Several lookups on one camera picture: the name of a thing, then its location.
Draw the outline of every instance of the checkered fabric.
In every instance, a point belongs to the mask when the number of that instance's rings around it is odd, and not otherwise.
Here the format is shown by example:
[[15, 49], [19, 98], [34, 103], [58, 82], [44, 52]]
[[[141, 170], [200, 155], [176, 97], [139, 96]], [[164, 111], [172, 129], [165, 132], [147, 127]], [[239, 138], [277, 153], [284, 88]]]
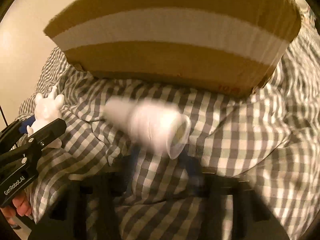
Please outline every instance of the checkered fabric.
[[[220, 175], [246, 174], [290, 239], [298, 239], [320, 209], [319, 62], [320, 37], [303, 25], [267, 85], [247, 100], [234, 100], [166, 84], [99, 80], [70, 66], [55, 48], [19, 115], [32, 115], [36, 93], [47, 95], [55, 84], [65, 95], [62, 149], [43, 151], [39, 177], [28, 188], [35, 221], [55, 201], [68, 174], [96, 174], [128, 154], [129, 138], [101, 114], [108, 98], [117, 95], [175, 103], [192, 122], [188, 154]], [[178, 160], [141, 151], [132, 195], [115, 200], [122, 239], [197, 239], [204, 201], [188, 194], [187, 182]], [[232, 198], [226, 201], [223, 238], [229, 239]], [[96, 208], [90, 200], [91, 238]]]

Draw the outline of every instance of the figurine ear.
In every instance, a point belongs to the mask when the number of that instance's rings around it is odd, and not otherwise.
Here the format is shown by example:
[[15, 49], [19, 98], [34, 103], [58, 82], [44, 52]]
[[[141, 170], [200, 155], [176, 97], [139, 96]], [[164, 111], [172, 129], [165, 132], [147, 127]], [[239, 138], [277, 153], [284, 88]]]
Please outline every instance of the figurine ear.
[[38, 93], [36, 95], [36, 99], [35, 99], [35, 102], [36, 102], [36, 105], [39, 103], [39, 101], [43, 99], [43, 95], [41, 93]]
[[56, 96], [56, 98], [55, 98], [55, 100], [54, 100], [54, 103], [55, 103], [55, 105], [56, 105], [56, 107], [57, 107], [57, 109], [61, 109], [61, 107], [63, 106], [63, 104], [64, 104], [64, 95], [57, 95]]
[[27, 132], [28, 132], [28, 136], [33, 134], [33, 129], [27, 125]]

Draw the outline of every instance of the gingham cloth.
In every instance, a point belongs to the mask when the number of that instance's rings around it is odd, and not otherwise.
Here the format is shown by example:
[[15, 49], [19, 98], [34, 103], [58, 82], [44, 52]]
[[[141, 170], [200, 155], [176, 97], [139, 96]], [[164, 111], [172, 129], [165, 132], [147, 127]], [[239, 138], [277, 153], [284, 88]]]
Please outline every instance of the gingham cloth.
[[[55, 84], [65, 95], [62, 149], [43, 151], [39, 177], [28, 188], [35, 221], [55, 201], [68, 174], [96, 174], [128, 154], [128, 137], [101, 117], [108, 98], [117, 95], [175, 103], [192, 122], [188, 154], [220, 175], [246, 174], [290, 239], [298, 239], [320, 209], [319, 62], [320, 37], [303, 24], [267, 85], [247, 100], [234, 100], [172, 85], [99, 80], [70, 66], [55, 48], [19, 115], [32, 115], [36, 93], [47, 95]], [[197, 239], [204, 201], [188, 195], [187, 181], [177, 160], [141, 151], [132, 195], [115, 200], [122, 239]], [[87, 229], [93, 238], [96, 207], [95, 200], [89, 202]], [[230, 197], [223, 225], [223, 238], [229, 239]]]

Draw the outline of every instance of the blurry white object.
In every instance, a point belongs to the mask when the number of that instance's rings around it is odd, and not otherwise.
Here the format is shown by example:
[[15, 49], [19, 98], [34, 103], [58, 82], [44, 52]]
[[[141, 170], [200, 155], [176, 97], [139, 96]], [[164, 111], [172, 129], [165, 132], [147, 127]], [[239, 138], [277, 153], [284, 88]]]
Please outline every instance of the blurry white object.
[[[38, 93], [36, 95], [36, 108], [35, 108], [35, 121], [30, 126], [27, 126], [28, 136], [31, 136], [47, 124], [61, 118], [61, 108], [64, 103], [64, 95], [56, 96], [57, 87], [53, 86], [50, 94], [47, 98], [43, 98], [43, 95]], [[60, 148], [62, 142], [59, 138], [55, 139], [47, 147]]]
[[179, 156], [188, 142], [191, 122], [176, 106], [156, 100], [133, 101], [111, 97], [104, 108], [104, 117], [133, 141], [151, 148], [156, 154]]

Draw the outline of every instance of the logo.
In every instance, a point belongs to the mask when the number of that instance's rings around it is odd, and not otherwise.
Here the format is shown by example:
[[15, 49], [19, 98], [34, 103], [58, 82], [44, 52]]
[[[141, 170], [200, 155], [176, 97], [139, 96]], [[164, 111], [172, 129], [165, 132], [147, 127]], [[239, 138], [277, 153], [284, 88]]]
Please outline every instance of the logo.
[[22, 176], [18, 179], [15, 183], [13, 183], [5, 192], [4, 194], [7, 196], [15, 187], [17, 187], [25, 178]]

